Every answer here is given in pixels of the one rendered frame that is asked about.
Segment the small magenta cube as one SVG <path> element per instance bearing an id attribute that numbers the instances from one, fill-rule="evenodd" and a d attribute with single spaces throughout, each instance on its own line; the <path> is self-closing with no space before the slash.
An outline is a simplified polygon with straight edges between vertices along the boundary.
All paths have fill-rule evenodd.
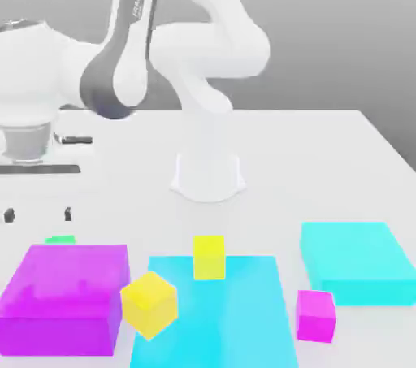
<path id="1" fill-rule="evenodd" d="M 298 340 L 331 343 L 336 327 L 336 308 L 331 292 L 299 290 L 296 304 Z"/>

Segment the large cyan box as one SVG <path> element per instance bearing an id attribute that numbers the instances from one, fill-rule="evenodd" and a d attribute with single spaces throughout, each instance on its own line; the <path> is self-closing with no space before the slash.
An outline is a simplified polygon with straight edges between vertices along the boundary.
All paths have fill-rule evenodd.
<path id="1" fill-rule="evenodd" d="M 338 306 L 416 305 L 416 267 L 382 222 L 305 222 L 300 250 L 310 286 Z"/>
<path id="2" fill-rule="evenodd" d="M 273 256 L 229 256 L 223 280 L 196 281 L 190 256 L 153 256 L 178 292 L 179 317 L 135 337 L 129 368 L 299 368 Z"/>

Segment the large magenta box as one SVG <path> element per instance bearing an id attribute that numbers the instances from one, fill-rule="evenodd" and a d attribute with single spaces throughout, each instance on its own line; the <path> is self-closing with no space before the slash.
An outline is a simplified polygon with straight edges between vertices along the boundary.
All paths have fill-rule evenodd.
<path id="1" fill-rule="evenodd" d="M 30 246 L 0 295 L 0 355 L 113 355 L 129 282 L 126 245 Z"/>

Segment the small green cube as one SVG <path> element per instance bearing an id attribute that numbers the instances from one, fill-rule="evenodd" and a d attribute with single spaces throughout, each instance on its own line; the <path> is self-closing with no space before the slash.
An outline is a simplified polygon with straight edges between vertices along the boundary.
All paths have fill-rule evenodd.
<path id="1" fill-rule="evenodd" d="M 48 245 L 73 245 L 76 243 L 76 238 L 73 235 L 51 236 L 45 239 Z"/>

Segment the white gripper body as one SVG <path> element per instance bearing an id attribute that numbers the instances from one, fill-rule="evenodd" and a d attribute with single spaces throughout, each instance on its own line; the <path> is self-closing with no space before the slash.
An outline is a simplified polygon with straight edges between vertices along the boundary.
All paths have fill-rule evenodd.
<path id="1" fill-rule="evenodd" d="M 0 164 L 0 193 L 65 193 L 85 189 L 77 164 Z"/>

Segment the small yellow cube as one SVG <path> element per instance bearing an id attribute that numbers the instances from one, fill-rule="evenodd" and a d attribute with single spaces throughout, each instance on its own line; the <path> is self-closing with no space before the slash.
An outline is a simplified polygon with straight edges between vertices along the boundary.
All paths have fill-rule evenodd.
<path id="1" fill-rule="evenodd" d="M 226 253 L 224 236 L 193 238 L 193 275 L 195 280 L 225 279 Z"/>
<path id="2" fill-rule="evenodd" d="M 132 281 L 120 295 L 123 319 L 148 341 L 178 318 L 176 287 L 154 271 Z"/>

